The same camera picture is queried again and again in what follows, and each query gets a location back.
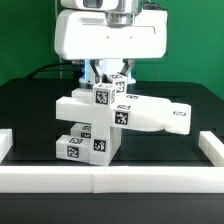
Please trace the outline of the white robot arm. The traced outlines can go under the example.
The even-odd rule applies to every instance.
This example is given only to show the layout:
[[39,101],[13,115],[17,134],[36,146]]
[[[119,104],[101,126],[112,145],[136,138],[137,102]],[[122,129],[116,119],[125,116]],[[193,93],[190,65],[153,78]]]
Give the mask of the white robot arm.
[[128,76],[137,59],[164,56],[168,12],[150,0],[60,0],[54,49],[86,64],[87,81]]

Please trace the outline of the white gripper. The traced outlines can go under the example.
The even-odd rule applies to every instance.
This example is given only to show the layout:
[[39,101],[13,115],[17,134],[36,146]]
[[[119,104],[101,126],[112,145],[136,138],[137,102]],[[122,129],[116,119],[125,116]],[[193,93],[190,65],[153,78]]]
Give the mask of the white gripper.
[[63,59],[91,59],[95,83],[104,82],[102,59],[124,59],[128,77],[138,58],[161,58],[167,45],[166,11],[143,10],[135,23],[110,27],[102,12],[64,10],[56,22],[54,49]]

